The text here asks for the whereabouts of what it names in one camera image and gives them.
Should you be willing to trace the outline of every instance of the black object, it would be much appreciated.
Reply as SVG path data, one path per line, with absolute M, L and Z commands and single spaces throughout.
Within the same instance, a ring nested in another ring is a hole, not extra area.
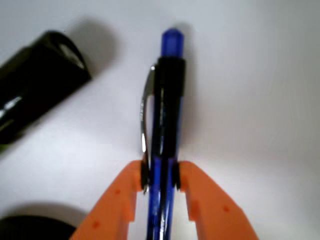
M 0 68 L 0 148 L 91 76 L 76 46 L 49 31 Z
M 68 240 L 75 227 L 41 216 L 12 216 L 0 220 L 1 240 Z

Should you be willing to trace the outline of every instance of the white background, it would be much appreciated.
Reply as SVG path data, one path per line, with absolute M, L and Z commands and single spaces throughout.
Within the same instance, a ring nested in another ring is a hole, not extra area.
M 185 32 L 179 158 L 243 208 L 262 240 L 320 235 L 320 1 L 2 0 L 0 64 L 46 30 L 71 37 L 93 81 L 0 156 L 0 216 L 77 225 L 130 161 L 161 34 Z M 146 236 L 139 194 L 129 239 Z M 172 239 L 196 239 L 182 193 Z

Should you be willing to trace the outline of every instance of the blue pen barrel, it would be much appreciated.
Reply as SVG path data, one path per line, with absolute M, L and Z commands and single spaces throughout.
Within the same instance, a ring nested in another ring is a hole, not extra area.
M 162 36 L 162 57 L 154 75 L 154 113 L 149 169 L 147 240 L 169 240 L 171 233 L 186 62 L 183 35 Z
M 176 163 L 176 157 L 152 158 L 147 240 L 170 239 L 175 194 L 173 169 Z

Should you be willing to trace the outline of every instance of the black round object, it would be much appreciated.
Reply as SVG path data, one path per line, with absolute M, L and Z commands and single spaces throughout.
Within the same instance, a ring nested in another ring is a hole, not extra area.
M 1 240 L 68 240 L 75 227 L 42 216 L 12 216 L 0 220 Z

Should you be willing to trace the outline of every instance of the orange clamp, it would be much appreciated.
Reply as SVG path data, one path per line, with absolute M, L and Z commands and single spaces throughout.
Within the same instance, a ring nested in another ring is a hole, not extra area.
M 71 240 L 125 240 L 134 221 L 137 192 L 141 191 L 142 161 L 129 163 L 76 229 Z M 246 215 L 195 164 L 179 163 L 181 191 L 185 192 L 190 221 L 199 240 L 258 240 Z

